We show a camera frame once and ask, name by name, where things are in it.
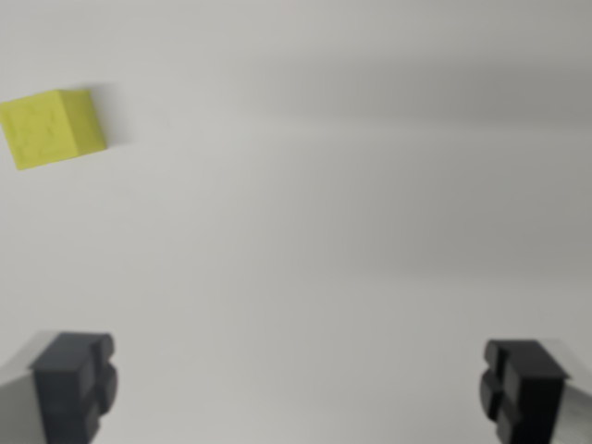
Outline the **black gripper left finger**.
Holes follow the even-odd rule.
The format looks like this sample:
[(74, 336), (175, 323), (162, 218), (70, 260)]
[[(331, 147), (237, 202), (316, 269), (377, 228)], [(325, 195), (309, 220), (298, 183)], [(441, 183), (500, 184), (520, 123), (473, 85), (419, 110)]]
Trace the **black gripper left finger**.
[(41, 331), (1, 363), (3, 443), (91, 443), (117, 397), (108, 333)]

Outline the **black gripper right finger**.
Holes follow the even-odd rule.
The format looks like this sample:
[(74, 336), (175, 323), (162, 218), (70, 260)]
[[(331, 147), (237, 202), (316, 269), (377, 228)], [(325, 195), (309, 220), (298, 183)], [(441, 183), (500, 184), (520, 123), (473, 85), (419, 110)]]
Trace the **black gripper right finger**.
[(504, 444), (591, 441), (591, 363), (555, 339), (491, 339), (479, 384)]

